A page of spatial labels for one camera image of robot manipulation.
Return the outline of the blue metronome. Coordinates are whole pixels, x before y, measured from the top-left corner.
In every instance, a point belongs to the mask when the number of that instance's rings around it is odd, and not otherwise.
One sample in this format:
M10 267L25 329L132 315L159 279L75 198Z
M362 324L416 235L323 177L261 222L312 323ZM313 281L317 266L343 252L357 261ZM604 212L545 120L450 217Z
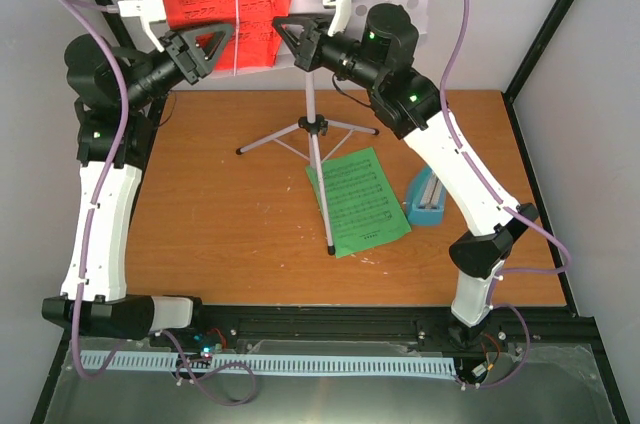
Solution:
M438 176L425 166L411 181L405 196L405 213L412 226L433 227L442 223L446 189Z

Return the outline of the green sheet music page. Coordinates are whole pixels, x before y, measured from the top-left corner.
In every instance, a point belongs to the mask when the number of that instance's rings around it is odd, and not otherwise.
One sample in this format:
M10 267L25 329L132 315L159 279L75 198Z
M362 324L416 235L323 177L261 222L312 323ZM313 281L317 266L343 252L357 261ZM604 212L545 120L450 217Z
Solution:
M394 242L411 231L371 147L322 164L335 256Z

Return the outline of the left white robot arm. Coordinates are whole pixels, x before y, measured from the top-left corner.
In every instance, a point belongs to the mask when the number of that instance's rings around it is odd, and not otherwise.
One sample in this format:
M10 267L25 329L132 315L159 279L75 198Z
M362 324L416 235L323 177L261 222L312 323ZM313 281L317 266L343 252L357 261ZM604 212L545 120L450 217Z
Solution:
M219 22L169 31L148 53L91 34L67 46L81 201L72 259L59 294L42 303L45 320L93 337L138 340L172 329L186 346L206 339L200 299L128 292L125 254L168 94L208 77L233 34L232 24Z

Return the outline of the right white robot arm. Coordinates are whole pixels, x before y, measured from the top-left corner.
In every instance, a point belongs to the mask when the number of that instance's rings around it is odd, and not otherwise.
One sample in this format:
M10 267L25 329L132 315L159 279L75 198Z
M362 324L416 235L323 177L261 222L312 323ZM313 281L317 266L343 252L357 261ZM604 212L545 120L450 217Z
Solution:
M331 24L322 14L272 21L296 67L328 69L364 88L376 118L444 185L467 225L449 248L458 269L451 314L460 325L476 328L490 312L494 279L538 211L497 183L457 126L443 88L414 69L419 32L402 6L373 6L359 40L332 30Z

